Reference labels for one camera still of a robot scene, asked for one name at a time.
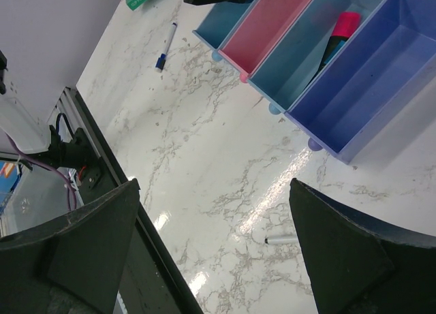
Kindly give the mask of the black marker pen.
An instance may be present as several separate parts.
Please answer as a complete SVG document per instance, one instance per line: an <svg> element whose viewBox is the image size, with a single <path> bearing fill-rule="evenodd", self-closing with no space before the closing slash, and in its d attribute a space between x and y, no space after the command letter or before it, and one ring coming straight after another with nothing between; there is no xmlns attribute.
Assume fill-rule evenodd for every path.
<svg viewBox="0 0 436 314"><path fill-rule="evenodd" d="M296 236L269 236L264 239L267 245L286 245L298 242Z"/></svg>

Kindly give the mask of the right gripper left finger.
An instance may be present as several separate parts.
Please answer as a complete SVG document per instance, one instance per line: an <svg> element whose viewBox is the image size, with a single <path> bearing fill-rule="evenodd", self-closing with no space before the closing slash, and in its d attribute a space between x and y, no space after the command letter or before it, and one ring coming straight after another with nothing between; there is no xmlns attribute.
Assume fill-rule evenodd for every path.
<svg viewBox="0 0 436 314"><path fill-rule="evenodd" d="M2 313L112 313L139 207L130 180L1 239Z"/></svg>

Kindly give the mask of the white blue pen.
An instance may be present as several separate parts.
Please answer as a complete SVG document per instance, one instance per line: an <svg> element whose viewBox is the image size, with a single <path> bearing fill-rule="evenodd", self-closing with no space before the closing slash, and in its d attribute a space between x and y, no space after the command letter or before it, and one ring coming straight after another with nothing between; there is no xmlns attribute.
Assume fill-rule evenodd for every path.
<svg viewBox="0 0 436 314"><path fill-rule="evenodd" d="M161 52L160 56L157 58L157 62L155 64L155 69L158 72L162 72L166 63L166 59L168 56L168 51L170 49L172 40L174 38L174 34L176 32L176 28L178 27L176 22L172 22L170 25L170 30L168 33L168 37L166 38L165 42L164 42L164 47L163 47L163 51Z"/></svg>

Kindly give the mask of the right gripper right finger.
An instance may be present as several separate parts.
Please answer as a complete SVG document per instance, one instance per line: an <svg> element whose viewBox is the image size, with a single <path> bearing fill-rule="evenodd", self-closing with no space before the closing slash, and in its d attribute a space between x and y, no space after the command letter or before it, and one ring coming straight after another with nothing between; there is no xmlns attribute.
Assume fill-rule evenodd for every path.
<svg viewBox="0 0 436 314"><path fill-rule="evenodd" d="M318 313L434 313L435 237L382 221L297 179L292 220Z"/></svg>

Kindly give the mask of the pink black highlighter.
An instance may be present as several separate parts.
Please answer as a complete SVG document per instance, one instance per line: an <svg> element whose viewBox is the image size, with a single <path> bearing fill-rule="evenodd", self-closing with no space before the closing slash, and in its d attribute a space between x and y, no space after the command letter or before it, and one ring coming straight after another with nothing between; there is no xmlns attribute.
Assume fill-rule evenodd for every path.
<svg viewBox="0 0 436 314"><path fill-rule="evenodd" d="M329 37L316 74L320 73L333 56L345 45L360 25L361 15L358 12L342 12Z"/></svg>

